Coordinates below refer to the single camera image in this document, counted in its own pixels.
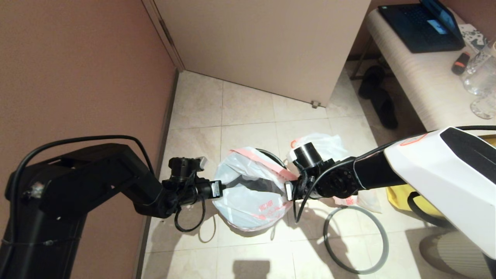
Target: black slipper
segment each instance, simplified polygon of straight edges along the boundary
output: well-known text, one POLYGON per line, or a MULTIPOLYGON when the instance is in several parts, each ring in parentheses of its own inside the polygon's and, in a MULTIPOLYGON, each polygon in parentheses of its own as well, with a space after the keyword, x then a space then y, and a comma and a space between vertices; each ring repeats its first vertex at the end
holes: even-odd
POLYGON ((365 71, 362 84, 360 84, 360 89, 358 89, 358 95, 364 99, 370 99, 371 94, 375 89, 379 88, 385 76, 386 73, 380 66, 368 68, 367 71, 365 71))
POLYGON ((395 129, 398 127, 398 121, 394 116, 393 100, 386 90, 377 88, 371 95, 371 102, 377 116, 379 116, 382 125, 388 129, 395 129))

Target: beige door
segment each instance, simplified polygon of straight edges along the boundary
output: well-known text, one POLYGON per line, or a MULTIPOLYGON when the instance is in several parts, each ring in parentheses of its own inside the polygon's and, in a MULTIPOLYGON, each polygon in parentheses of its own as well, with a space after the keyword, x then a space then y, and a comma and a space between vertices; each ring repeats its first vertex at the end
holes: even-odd
POLYGON ((326 106, 370 0, 155 0, 186 70, 326 106))

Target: trash bag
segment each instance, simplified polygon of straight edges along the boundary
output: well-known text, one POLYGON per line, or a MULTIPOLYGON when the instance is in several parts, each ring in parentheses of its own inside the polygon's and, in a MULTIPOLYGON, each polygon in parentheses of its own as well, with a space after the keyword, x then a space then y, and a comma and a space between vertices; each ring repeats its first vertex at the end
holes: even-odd
MULTIPOLYGON (((334 159, 334 161, 342 160, 348 157, 348 151, 344 149, 341 137, 330 136, 327 134, 313 133, 291 142, 291 148, 297 148, 311 142, 315 150, 323 161, 334 159)), ((288 166, 289 169, 295 170, 296 167, 288 166)), ((379 199, 375 189, 363 190, 358 192, 358 196, 350 196, 346 199, 333 197, 337 205, 352 206, 359 205, 370 211, 381 213, 379 199)))
POLYGON ((284 182, 297 177, 253 147, 232 152, 219 164, 214 180, 227 188, 213 204, 242 231, 271 227, 291 207, 284 182))

